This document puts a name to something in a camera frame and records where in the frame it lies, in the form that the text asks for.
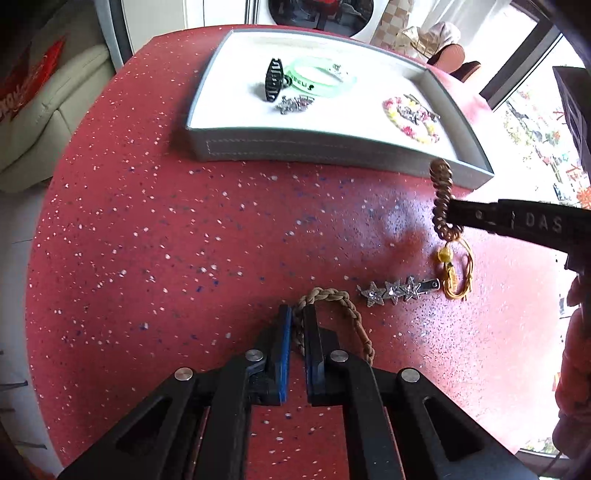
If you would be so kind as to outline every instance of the beige sofa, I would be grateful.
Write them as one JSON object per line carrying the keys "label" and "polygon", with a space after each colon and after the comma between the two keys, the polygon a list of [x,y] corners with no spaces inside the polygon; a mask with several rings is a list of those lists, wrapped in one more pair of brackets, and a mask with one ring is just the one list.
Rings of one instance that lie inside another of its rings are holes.
{"label": "beige sofa", "polygon": [[39,30],[30,66],[65,38],[58,68],[12,120],[0,122],[0,190],[19,192],[53,175],[74,130],[115,74],[94,6],[70,1]]}

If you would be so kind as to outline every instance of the red speckled table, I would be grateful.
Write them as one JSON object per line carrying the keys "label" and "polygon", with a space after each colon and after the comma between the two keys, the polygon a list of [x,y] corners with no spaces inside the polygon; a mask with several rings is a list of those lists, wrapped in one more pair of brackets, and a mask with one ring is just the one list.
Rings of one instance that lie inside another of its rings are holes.
{"label": "red speckled table", "polygon": [[[441,246],[426,179],[304,163],[200,163],[184,122],[229,27],[153,39],[110,82],[76,131],[47,193],[29,270],[27,337],[50,436],[70,463],[176,368],[207,370],[248,349],[281,302],[313,286],[436,274]],[[497,177],[472,199],[527,196],[484,101],[438,73]],[[457,191],[466,195],[468,192]],[[441,293],[368,309],[375,366],[412,365],[505,445],[520,446],[556,321],[554,254],[466,234],[476,253],[469,301]],[[319,305],[345,347],[358,341]],[[292,353],[288,403],[255,408],[249,479],[346,478],[337,408],[306,404]]]}

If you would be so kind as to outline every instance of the metal screw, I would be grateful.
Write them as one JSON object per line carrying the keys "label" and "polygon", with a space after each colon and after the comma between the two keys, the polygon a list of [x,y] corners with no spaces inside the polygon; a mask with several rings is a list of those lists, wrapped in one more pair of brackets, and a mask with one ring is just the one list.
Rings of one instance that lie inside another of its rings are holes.
{"label": "metal screw", "polygon": [[174,373],[174,377],[181,382],[191,380],[192,376],[193,370],[191,370],[189,367],[181,367]]}
{"label": "metal screw", "polygon": [[249,362],[258,362],[259,360],[262,360],[262,358],[264,357],[262,352],[260,350],[257,350],[256,348],[253,348],[251,350],[247,350],[245,355],[246,355],[246,359]]}
{"label": "metal screw", "polygon": [[409,382],[409,383],[416,383],[418,379],[421,378],[421,374],[417,372],[414,368],[407,368],[402,370],[402,379]]}
{"label": "metal screw", "polygon": [[330,353],[330,359],[333,362],[338,362],[340,364],[346,362],[349,359],[349,354],[344,350],[333,350]]}

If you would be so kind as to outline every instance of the wooden chair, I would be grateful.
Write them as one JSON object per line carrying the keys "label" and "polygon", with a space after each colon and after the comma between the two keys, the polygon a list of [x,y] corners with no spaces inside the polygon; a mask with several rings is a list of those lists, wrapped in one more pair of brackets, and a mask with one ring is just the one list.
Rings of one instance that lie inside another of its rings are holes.
{"label": "wooden chair", "polygon": [[427,63],[446,73],[455,72],[462,66],[466,53],[461,45],[452,43],[443,47]]}
{"label": "wooden chair", "polygon": [[452,72],[451,76],[457,78],[463,83],[481,66],[482,65],[479,61],[469,61],[467,63],[462,63],[462,66],[460,66],[460,68],[458,68],[455,72]]}

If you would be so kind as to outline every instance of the beaded bracelet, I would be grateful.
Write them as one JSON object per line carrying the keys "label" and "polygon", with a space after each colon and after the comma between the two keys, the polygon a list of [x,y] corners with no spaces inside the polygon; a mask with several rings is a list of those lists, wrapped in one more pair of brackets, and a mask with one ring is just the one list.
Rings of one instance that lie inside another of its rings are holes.
{"label": "beaded bracelet", "polygon": [[[435,122],[422,105],[407,97],[394,97],[383,102],[382,106],[386,115],[403,134],[418,142],[429,144],[439,141],[439,135],[435,133]],[[413,125],[422,123],[427,135],[421,134]]]}

